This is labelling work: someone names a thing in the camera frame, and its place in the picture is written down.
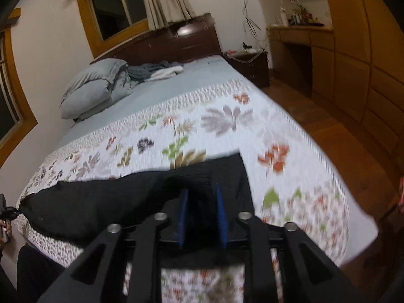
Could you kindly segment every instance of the hand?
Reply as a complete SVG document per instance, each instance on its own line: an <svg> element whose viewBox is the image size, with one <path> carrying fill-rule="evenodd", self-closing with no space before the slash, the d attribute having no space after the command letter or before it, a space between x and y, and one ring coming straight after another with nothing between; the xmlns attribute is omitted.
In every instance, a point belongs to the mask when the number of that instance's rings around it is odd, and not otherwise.
<svg viewBox="0 0 404 303"><path fill-rule="evenodd" d="M13 235L13 230L11 229L11 222L7 221L7 223L4 223L2 220L0 220L0 231L3 231L3 227L5 227L7 229L7 234L9 235L9 237L11 238L11 236ZM0 238L0 252L3 250L5 243L3 238Z"/></svg>

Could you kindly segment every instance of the silver bolt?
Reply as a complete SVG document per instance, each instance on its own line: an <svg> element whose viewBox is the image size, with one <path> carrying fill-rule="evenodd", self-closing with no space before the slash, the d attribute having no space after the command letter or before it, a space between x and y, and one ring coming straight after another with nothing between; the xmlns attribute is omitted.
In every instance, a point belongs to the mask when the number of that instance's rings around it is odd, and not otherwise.
<svg viewBox="0 0 404 303"><path fill-rule="evenodd" d="M112 234L116 234L117 232L121 231L121 226L119 224L113 223L108 226L108 232Z"/></svg>
<svg viewBox="0 0 404 303"><path fill-rule="evenodd" d="M240 220L249 220L253 215L250 212L240 212L238 218Z"/></svg>
<svg viewBox="0 0 404 303"><path fill-rule="evenodd" d="M167 218L167 214L164 212L158 212L154 215L156 221L164 221Z"/></svg>
<svg viewBox="0 0 404 303"><path fill-rule="evenodd" d="M296 231L297 230L297 225L295 225L293 222L287 222L285 223L285 229L287 231Z"/></svg>

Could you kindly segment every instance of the dark wooden nightstand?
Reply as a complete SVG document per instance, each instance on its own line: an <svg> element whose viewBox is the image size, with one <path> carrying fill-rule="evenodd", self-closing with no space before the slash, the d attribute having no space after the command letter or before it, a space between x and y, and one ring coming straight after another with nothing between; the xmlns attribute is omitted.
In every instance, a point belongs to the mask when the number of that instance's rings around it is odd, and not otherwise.
<svg viewBox="0 0 404 303"><path fill-rule="evenodd" d="M257 56L258 54L239 54L234 56L235 59L225 55L224 58L237 72L248 78L257 87L264 88L269 86L267 53L261 52ZM255 56L257 57L252 62L247 62Z"/></svg>

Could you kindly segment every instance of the beige curtain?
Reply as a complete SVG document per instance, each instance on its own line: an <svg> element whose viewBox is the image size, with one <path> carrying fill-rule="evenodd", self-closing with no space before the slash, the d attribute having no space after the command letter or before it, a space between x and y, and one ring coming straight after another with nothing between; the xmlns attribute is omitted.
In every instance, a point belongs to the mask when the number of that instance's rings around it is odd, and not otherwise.
<svg viewBox="0 0 404 303"><path fill-rule="evenodd" d="M149 29L160 29L174 22L191 19L195 13L188 0L144 0Z"/></svg>

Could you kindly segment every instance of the floral bedspread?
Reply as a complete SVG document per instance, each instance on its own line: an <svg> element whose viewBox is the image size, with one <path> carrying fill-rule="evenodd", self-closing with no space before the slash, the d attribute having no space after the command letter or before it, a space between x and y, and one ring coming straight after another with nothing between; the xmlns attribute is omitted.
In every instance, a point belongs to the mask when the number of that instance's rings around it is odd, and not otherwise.
<svg viewBox="0 0 404 303"><path fill-rule="evenodd" d="M255 214L271 224L295 222L338 265L348 240L342 180L306 132L245 80L178 96L60 148L46 158L20 199L58 181L179 168L237 151L246 167ZM35 232L23 215L15 223L27 240L65 267L81 253L71 244ZM276 251L271 254L278 268ZM225 297L242 302L243 283L242 265L162 270L162 298L204 302Z"/></svg>

